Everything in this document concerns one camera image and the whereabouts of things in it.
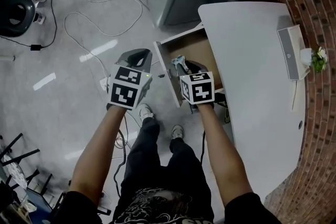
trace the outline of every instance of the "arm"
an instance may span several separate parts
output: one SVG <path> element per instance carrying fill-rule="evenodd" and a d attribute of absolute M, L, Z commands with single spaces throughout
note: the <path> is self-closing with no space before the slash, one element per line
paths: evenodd
<path fill-rule="evenodd" d="M 253 192 L 244 163 L 225 133 L 215 111 L 209 104 L 197 105 L 201 113 L 211 168 L 214 172 L 224 206 L 234 198 Z"/>
<path fill-rule="evenodd" d="M 69 191 L 77 191 L 98 206 L 110 169 L 114 142 L 126 113 L 125 108 L 112 106 L 77 161 Z"/>

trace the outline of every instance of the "black pants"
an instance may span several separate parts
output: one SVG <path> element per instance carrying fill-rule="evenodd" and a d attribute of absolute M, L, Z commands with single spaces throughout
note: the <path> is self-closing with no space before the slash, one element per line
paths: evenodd
<path fill-rule="evenodd" d="M 161 166 L 156 144 L 159 132 L 160 126 L 155 119 L 144 119 L 128 155 L 121 197 L 127 200 L 142 188 L 164 188 L 190 195 L 194 201 L 199 201 L 200 210 L 210 207 L 209 214 L 213 218 L 211 191 L 193 149 L 183 139 L 173 139 L 170 143 L 173 156 L 167 167 Z"/>

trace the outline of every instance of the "chair leg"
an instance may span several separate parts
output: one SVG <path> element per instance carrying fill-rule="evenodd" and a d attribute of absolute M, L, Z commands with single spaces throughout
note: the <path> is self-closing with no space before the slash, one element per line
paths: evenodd
<path fill-rule="evenodd" d="M 0 153 L 0 160 L 5 156 L 5 154 L 10 150 L 10 148 L 15 144 L 16 141 L 19 140 L 19 138 L 23 136 L 22 133 L 20 133 L 6 148 L 4 151 Z"/>
<path fill-rule="evenodd" d="M 34 178 L 35 176 L 39 175 L 39 174 L 40 174 L 40 171 L 39 171 L 38 169 L 36 169 L 36 170 L 33 172 L 32 175 L 28 176 L 28 177 L 26 178 L 26 180 L 27 180 L 27 186 L 30 184 L 30 182 L 32 182 L 33 178 Z"/>
<path fill-rule="evenodd" d="M 11 181 L 10 181 L 11 179 L 12 179 L 12 176 L 9 175 L 9 177 L 8 177 L 7 180 L 6 180 L 6 185 L 7 185 L 7 186 L 9 185 L 9 182 L 11 182 Z"/>
<path fill-rule="evenodd" d="M 31 155 L 33 155 L 33 154 L 35 154 L 35 153 L 38 153 L 38 152 L 40 152 L 40 150 L 34 150 L 34 151 L 31 151 L 31 152 L 28 152 L 28 153 L 26 153 L 26 154 L 23 154 L 23 155 L 21 155 L 21 156 L 18 156 L 18 157 L 16 157 L 16 158 L 11 159 L 10 161 L 7 161 L 7 162 L 2 163 L 2 166 L 6 166 L 6 165 L 11 164 L 11 163 L 14 163 L 14 162 L 19 162 L 19 161 L 21 161 L 22 159 L 24 159 L 24 158 L 26 158 L 26 157 L 28 157 L 28 156 L 31 156 Z"/>
<path fill-rule="evenodd" d="M 29 183 L 31 182 L 31 180 L 32 180 L 35 176 L 39 175 L 39 173 L 40 173 L 39 170 L 36 169 L 36 170 L 33 172 L 32 175 L 26 177 L 27 185 L 29 185 Z M 15 184 L 15 185 L 13 185 L 13 186 L 10 187 L 10 188 L 11 188 L 12 190 L 14 190 L 14 189 L 16 189 L 18 186 L 19 186 L 19 184 Z"/>
<path fill-rule="evenodd" d="M 51 180 L 51 178 L 52 178 L 52 174 L 50 174 L 50 175 L 48 176 L 47 181 L 44 183 L 44 186 L 43 186 L 42 191 L 41 191 L 41 193 L 40 193 L 41 196 L 43 196 L 44 193 L 46 193 L 46 191 L 47 191 L 47 186 L 48 186 L 49 181 Z"/>
<path fill-rule="evenodd" d="M 48 220 L 49 220 L 49 221 L 52 221 L 52 219 L 54 218 L 54 215 L 55 215 L 55 213 L 57 212 L 59 206 L 61 205 L 64 196 L 65 196 L 65 193 L 62 193 L 62 194 L 59 196 L 59 198 L 58 198 L 58 200 L 57 200 L 57 202 L 56 202 L 56 204 L 55 204 L 53 210 L 51 211 L 51 213 L 50 213 L 50 215 L 49 215 L 49 217 L 48 217 Z"/>

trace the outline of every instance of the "brick wall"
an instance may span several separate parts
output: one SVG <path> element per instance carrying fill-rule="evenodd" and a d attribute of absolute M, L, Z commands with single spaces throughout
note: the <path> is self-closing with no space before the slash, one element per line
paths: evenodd
<path fill-rule="evenodd" d="M 330 223 L 336 216 L 336 0 L 279 0 L 301 26 L 306 47 L 329 65 L 306 78 L 306 124 L 296 170 L 266 199 L 283 223 Z"/>

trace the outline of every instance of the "open drawer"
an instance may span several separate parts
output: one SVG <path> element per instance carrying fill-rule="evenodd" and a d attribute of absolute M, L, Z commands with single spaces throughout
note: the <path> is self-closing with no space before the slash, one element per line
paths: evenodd
<path fill-rule="evenodd" d="M 154 42 L 154 46 L 162 65 L 166 80 L 172 91 L 177 107 L 180 107 L 183 97 L 180 92 L 180 81 L 172 59 L 184 55 L 186 60 L 199 62 L 213 73 L 215 92 L 223 91 L 214 54 L 203 25 L 168 38 L 162 42 Z"/>

